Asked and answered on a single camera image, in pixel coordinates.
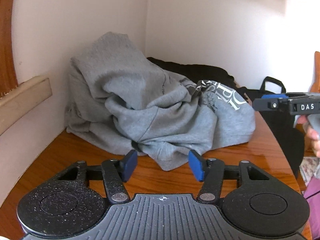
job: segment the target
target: black bag handle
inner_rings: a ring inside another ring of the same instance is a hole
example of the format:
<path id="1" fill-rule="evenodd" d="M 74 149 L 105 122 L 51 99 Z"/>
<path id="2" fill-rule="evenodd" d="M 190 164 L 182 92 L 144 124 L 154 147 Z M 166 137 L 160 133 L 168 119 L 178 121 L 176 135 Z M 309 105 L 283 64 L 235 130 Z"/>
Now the black bag handle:
<path id="1" fill-rule="evenodd" d="M 277 80 L 277 79 L 272 78 L 272 77 L 265 77 L 265 79 L 263 80 L 262 85 L 260 87 L 260 93 L 262 93 L 262 94 L 266 93 L 266 82 L 271 82 L 273 84 L 276 84 L 276 85 L 280 86 L 282 94 L 287 92 L 287 90 L 285 89 L 283 83 L 280 80 Z"/>

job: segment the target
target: pink fabric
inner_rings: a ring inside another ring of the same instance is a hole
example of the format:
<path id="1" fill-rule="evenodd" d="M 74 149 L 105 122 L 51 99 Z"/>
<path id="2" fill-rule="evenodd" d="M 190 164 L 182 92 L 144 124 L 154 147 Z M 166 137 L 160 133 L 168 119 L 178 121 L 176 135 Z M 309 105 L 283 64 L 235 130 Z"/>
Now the pink fabric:
<path id="1" fill-rule="evenodd" d="M 320 179 L 313 177 L 303 196 L 310 206 L 309 223 L 312 237 L 313 239 L 320 239 Z"/>

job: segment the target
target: screw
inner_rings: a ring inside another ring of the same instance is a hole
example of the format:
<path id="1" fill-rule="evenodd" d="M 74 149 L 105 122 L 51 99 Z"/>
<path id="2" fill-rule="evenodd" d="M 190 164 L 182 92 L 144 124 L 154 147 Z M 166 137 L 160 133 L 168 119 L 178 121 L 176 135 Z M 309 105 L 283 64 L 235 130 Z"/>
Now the screw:
<path id="1" fill-rule="evenodd" d="M 212 201 L 214 200 L 216 197 L 215 195 L 211 194 L 211 193 L 203 193 L 200 195 L 200 198 L 204 201 Z"/>
<path id="2" fill-rule="evenodd" d="M 116 193 L 114 195 L 112 195 L 112 200 L 116 201 L 116 202 L 122 202 L 128 199 L 127 194 L 125 193 Z"/>

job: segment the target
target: wooden table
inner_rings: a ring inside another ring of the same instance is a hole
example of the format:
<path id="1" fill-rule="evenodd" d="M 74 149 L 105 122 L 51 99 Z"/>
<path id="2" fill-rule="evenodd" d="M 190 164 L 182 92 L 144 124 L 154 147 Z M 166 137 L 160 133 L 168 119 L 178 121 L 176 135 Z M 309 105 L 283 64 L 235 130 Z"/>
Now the wooden table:
<path id="1" fill-rule="evenodd" d="M 249 160 L 299 191 L 297 181 L 281 148 L 259 113 L 256 113 L 256 124 L 257 128 L 249 143 L 213 150 L 207 152 L 204 157 L 215 157 L 229 165 L 238 165 L 241 160 Z M 98 165 L 103 160 L 114 157 L 115 155 L 73 134 L 62 132 L 27 169 L 4 201 L 0 208 L 0 236 L 18 240 L 24 235 L 17 220 L 16 207 L 20 198 L 31 189 L 78 160 L 86 160 L 88 165 Z M 150 157 L 141 156 L 137 168 L 125 186 L 132 197 L 136 192 L 197 195 L 201 185 L 202 183 L 193 177 L 188 164 L 170 172 L 162 171 Z M 90 187 L 105 196 L 102 181 L 91 181 Z M 236 181 L 225 181 L 221 196 L 225 196 L 235 188 Z M 305 227 L 303 235 L 308 240 L 312 239 L 309 225 Z"/>

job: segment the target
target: gray hoodie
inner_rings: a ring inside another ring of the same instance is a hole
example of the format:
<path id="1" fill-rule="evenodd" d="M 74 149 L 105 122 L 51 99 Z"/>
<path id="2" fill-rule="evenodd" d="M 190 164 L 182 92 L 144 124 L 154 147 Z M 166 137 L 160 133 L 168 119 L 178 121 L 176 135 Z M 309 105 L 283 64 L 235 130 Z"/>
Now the gray hoodie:
<path id="1" fill-rule="evenodd" d="M 149 62 L 126 34 L 106 33 L 71 59 L 67 132 L 110 153 L 136 149 L 169 171 L 190 149 L 245 143 L 252 107 L 215 81 L 194 84 Z"/>

